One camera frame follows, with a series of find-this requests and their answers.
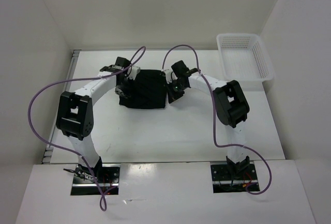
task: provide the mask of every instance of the cable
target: cable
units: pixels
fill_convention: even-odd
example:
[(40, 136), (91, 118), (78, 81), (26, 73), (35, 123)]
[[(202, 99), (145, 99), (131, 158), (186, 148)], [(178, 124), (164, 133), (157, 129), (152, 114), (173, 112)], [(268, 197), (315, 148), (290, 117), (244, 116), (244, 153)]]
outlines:
[(45, 91), (46, 89), (52, 87), (52, 86), (55, 86), (55, 85), (58, 85), (58, 84), (61, 84), (61, 83), (67, 83), (67, 82), (76, 82), (76, 81), (90, 81), (90, 80), (100, 80), (100, 79), (104, 79), (104, 78), (109, 78), (109, 77), (113, 77), (113, 76), (116, 76), (126, 70), (128, 70), (130, 67), (132, 67), (134, 64), (136, 64), (141, 58), (142, 56), (144, 55), (145, 51), (146, 51), (146, 47), (145, 46), (142, 46), (140, 47), (136, 53), (133, 55), (131, 61), (133, 60), (133, 58), (138, 54), (138, 52), (140, 52), (141, 50), (143, 50), (143, 52), (140, 54), (140, 56), (131, 64), (129, 65), (128, 67), (124, 68), (123, 70), (121, 71), (118, 71), (116, 73), (113, 73), (113, 74), (110, 74), (110, 75), (107, 75), (107, 76), (103, 76), (103, 77), (95, 77), (95, 78), (76, 78), (76, 79), (68, 79), (68, 80), (63, 80), (63, 81), (58, 81), (58, 82), (54, 82), (54, 83), (51, 83), (47, 86), (45, 86), (44, 88), (42, 88), (40, 91), (38, 91), (34, 96), (33, 98), (31, 99), (30, 103), (29, 103), (29, 107), (27, 109), (27, 119), (28, 119), (28, 122), (29, 122), (29, 125), (30, 125), (30, 128), (32, 130), (32, 132), (34, 133), (35, 136), (37, 136), (37, 138), (39, 140), (41, 140), (42, 142), (48, 144), (48, 145), (51, 145), (53, 147), (56, 147), (56, 148), (59, 148), (59, 149), (63, 149), (65, 151), (69, 151), (69, 152), (72, 152), (78, 156), (80, 156), (82, 158), (82, 160), (84, 161), (84, 163), (86, 164), (87, 168), (88, 168), (88, 171), (90, 172), (95, 184), (97, 185), (97, 188), (100, 192), (100, 195), (101, 195), (101, 198), (100, 198), (100, 208), (102, 211), (106, 211), (107, 210), (107, 202), (106, 202), (106, 198), (105, 198), (105, 195), (113, 188), (116, 188), (116, 186), (114, 187), (111, 187), (109, 188), (108, 190), (106, 190), (105, 192), (102, 192), (102, 189), (98, 183), (98, 180), (96, 179), (94, 173), (93, 173), (93, 170), (92, 168), (89, 166), (88, 162), (86, 161), (86, 159), (84, 158), (84, 156), (82, 156), (80, 153), (76, 152), (75, 150), (72, 150), (72, 149), (69, 149), (69, 148), (66, 148), (66, 147), (63, 147), (63, 146), (60, 146), (60, 145), (56, 145), (56, 144), (53, 144), (51, 142), (49, 142), (48, 140), (44, 139), (42, 136), (39, 135), (39, 133), (36, 131), (35, 127), (33, 126), (32, 124), (32, 119), (31, 119), (31, 109), (32, 109), (32, 104), (34, 103), (34, 101), (36, 100), (36, 98), (43, 92)]
[(200, 68), (199, 68), (199, 59), (198, 59), (198, 55), (197, 55), (197, 52), (195, 51), (195, 49), (194, 49), (192, 46), (188, 45), (188, 44), (179, 44), (179, 45), (177, 45), (177, 46), (174, 46), (174, 47), (171, 48), (171, 49), (167, 52), (167, 54), (165, 55), (164, 60), (163, 60), (163, 64), (162, 64), (162, 69), (164, 68), (164, 64), (166, 63), (166, 59), (167, 59), (169, 53), (170, 53), (172, 50), (174, 50), (174, 49), (176, 49), (176, 48), (178, 48), (178, 47), (188, 47), (188, 48), (190, 48), (190, 49), (193, 51), (193, 53), (195, 54), (195, 60), (197, 61), (197, 69), (198, 69), (198, 72), (199, 72), (200, 76), (203, 78), (203, 80), (206, 82), (207, 87), (208, 87), (209, 92), (210, 92), (210, 96), (212, 97), (212, 104), (213, 104), (213, 139), (214, 139), (214, 144), (215, 144), (215, 146), (218, 147), (218, 148), (226, 148), (226, 147), (231, 147), (231, 146), (243, 147), (243, 148), (245, 148), (245, 149), (247, 149), (247, 150), (250, 150), (250, 151), (254, 152), (256, 155), (258, 155), (258, 156), (261, 158), (261, 160), (265, 163), (265, 165), (267, 166), (267, 168), (268, 168), (268, 172), (269, 172), (269, 182), (268, 182), (267, 186), (265, 187), (265, 189), (262, 190), (262, 191), (260, 191), (260, 192), (256, 192), (256, 193), (255, 193), (255, 192), (250, 192), (250, 191), (248, 190), (248, 187), (249, 187), (249, 186), (251, 186), (251, 185), (253, 185), (253, 184), (257, 184), (257, 183), (252, 183), (252, 184), (247, 185), (247, 186), (245, 187), (245, 190), (246, 190), (248, 193), (250, 193), (251, 195), (260, 195), (260, 194), (265, 193), (265, 192), (269, 189), (269, 187), (270, 187), (270, 185), (271, 185), (271, 182), (272, 182), (272, 179), (273, 179), (273, 175), (272, 175), (271, 169), (270, 169), (270, 167), (269, 167), (267, 161), (261, 156), (261, 154), (259, 154), (256, 150), (254, 150), (254, 149), (252, 149), (252, 148), (250, 148), (250, 147), (248, 147), (248, 146), (244, 146), (244, 145), (240, 145), (240, 144), (227, 144), (227, 145), (219, 145), (219, 144), (217, 144), (217, 140), (216, 140), (216, 105), (215, 105), (215, 99), (214, 99), (214, 95), (213, 95), (213, 90), (212, 90), (212, 88), (211, 88), (211, 86), (210, 86), (210, 84), (209, 84), (207, 78), (201, 73), (201, 70), (200, 70)]

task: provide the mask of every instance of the black cover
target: black cover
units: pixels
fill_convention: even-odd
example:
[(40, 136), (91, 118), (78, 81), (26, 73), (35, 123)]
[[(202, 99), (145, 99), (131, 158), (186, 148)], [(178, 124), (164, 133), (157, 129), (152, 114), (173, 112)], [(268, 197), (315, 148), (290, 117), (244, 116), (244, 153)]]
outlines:
[(140, 70), (130, 82), (130, 98), (119, 97), (119, 104), (132, 109), (164, 109), (167, 88), (160, 70)]

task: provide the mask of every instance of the laundry basket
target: laundry basket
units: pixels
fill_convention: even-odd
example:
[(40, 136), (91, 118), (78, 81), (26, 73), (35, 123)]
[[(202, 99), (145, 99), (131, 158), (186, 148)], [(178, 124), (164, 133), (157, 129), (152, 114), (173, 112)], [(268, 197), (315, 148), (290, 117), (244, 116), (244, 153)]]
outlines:
[(264, 43), (256, 34), (219, 34), (217, 46), (227, 80), (267, 81), (274, 70)]

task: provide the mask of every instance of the black cloth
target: black cloth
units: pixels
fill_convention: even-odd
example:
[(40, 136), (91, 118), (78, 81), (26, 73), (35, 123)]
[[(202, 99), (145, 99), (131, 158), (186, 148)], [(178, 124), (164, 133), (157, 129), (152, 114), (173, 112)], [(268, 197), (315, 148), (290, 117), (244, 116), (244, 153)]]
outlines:
[(160, 70), (140, 70), (130, 83), (131, 97), (119, 97), (119, 104), (132, 109), (164, 109), (167, 88)]

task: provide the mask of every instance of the white table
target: white table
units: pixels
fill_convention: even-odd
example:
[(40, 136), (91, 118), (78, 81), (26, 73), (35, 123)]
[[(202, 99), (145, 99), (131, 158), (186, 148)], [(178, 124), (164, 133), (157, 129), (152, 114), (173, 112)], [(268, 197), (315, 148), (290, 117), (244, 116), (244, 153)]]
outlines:
[[(74, 78), (94, 77), (100, 68), (113, 64), (118, 56), (130, 59), (135, 51), (80, 52)], [(142, 69), (161, 69), (167, 51), (149, 51), (138, 62)], [(198, 51), (201, 70), (223, 79), (217, 51)], [(184, 60), (195, 66), (192, 51), (173, 51), (166, 67)], [(72, 83), (69, 91), (87, 82)], [(274, 120), (261, 83), (242, 84), (250, 105), (246, 125), (247, 146), (256, 149), (265, 159), (285, 159)], [(164, 110), (133, 110), (118, 104), (114, 91), (105, 94), (94, 106), (95, 125), (92, 137), (103, 162), (179, 162), (225, 160), (226, 149), (216, 148), (212, 139), (212, 104), (209, 95), (187, 89), (184, 97)], [(218, 121), (219, 144), (227, 144), (224, 126)], [(71, 147), (55, 129), (52, 142)], [(259, 159), (249, 154), (252, 160)], [(76, 155), (54, 149), (51, 163), (75, 163)]]
[[(17, 224), (58, 223), (315, 223), (294, 161), (269, 161), (273, 183), (260, 196), (213, 193), (210, 163), (122, 164), (119, 195), (70, 196), (74, 165), (33, 167)], [(268, 182), (255, 162), (260, 187)]]

